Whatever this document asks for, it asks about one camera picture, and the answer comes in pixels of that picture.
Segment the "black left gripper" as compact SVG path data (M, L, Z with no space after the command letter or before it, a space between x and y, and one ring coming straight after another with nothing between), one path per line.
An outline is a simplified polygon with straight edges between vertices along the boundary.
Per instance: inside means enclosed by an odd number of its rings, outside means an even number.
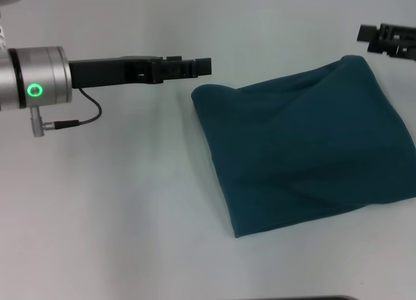
M211 58L183 60L182 56L123 56L69 62L72 88L123 84L160 84L212 74Z

